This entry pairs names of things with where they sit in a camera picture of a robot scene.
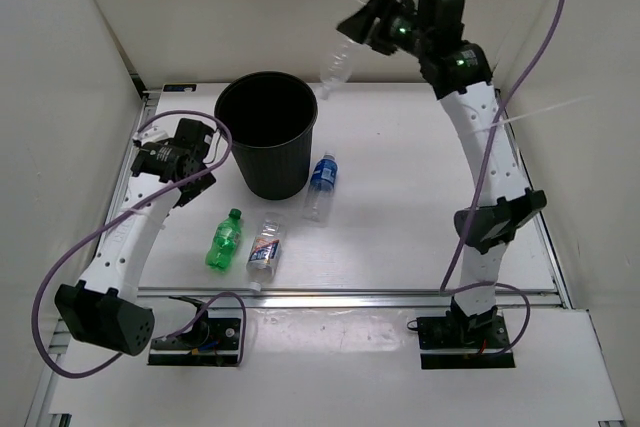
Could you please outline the clear unlabelled plastic bottle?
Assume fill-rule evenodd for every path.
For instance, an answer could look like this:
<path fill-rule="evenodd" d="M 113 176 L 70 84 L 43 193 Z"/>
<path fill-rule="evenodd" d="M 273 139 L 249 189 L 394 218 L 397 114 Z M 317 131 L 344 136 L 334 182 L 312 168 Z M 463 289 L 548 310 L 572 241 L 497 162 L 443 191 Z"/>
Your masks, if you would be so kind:
<path fill-rule="evenodd" d="M 342 36 L 337 46 L 330 51 L 319 73 L 320 86 L 317 94 L 321 100 L 328 100 L 350 79 L 360 47 L 360 44 Z"/>

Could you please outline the green plastic soda bottle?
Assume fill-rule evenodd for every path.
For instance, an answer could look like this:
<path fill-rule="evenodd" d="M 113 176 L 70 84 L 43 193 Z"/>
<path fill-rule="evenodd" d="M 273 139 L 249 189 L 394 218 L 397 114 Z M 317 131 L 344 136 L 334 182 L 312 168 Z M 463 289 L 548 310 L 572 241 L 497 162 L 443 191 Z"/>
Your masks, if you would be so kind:
<path fill-rule="evenodd" d="M 242 236 L 242 212 L 232 208 L 225 220 L 216 228 L 211 247 L 205 256 L 205 264 L 219 272 L 230 267 Z"/>

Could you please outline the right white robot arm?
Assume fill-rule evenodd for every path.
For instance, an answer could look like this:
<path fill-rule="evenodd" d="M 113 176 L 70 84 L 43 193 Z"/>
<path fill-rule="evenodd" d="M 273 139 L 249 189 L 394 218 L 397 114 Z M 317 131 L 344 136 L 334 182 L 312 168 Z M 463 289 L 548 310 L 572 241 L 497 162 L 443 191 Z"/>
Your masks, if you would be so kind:
<path fill-rule="evenodd" d="M 517 231 L 547 203 L 519 170 L 483 49 L 464 39 L 465 0 L 367 0 L 337 30 L 385 56 L 404 51 L 451 120 L 475 185 L 457 211 L 459 241 L 449 267 L 460 271 L 451 295 L 449 334 L 460 346 L 480 340 L 497 315 L 495 293 Z"/>

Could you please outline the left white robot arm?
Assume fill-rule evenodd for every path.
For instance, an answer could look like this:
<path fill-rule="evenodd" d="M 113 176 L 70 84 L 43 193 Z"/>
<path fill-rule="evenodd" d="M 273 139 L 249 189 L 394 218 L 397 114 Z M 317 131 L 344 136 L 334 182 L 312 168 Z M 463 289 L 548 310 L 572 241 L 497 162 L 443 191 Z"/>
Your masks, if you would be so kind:
<path fill-rule="evenodd" d="M 74 286 L 62 284 L 54 302 L 72 337 L 120 354 L 136 356 L 148 342 L 155 319 L 135 304 L 142 270 L 170 211 L 215 183 L 207 173 L 178 188 L 175 183 L 206 168 L 215 130 L 182 118 L 170 136 L 157 128 L 134 140 L 137 153 L 119 212 L 88 268 Z"/>

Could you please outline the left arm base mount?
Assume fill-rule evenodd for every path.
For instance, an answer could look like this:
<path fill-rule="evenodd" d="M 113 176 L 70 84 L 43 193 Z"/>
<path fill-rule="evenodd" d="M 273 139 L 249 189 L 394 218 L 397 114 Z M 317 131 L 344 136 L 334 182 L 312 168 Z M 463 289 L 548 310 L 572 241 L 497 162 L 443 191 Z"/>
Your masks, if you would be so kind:
<path fill-rule="evenodd" d="M 244 359 L 247 308 L 233 292 L 221 292 L 208 301 L 171 296 L 196 309 L 195 316 L 177 331 L 151 341 L 147 364 L 155 367 L 239 367 Z M 233 299 L 239 317 L 213 313 L 219 299 Z"/>

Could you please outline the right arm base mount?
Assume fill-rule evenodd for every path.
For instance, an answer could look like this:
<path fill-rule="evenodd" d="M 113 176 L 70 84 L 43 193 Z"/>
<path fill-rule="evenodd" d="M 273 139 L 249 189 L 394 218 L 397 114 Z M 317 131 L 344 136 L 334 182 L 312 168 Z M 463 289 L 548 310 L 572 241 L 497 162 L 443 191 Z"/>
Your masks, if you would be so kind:
<path fill-rule="evenodd" d="M 422 370 L 512 369 L 511 351 L 499 354 L 509 344 L 503 316 L 478 333 L 464 336 L 452 316 L 417 317 L 407 329 L 418 335 Z"/>

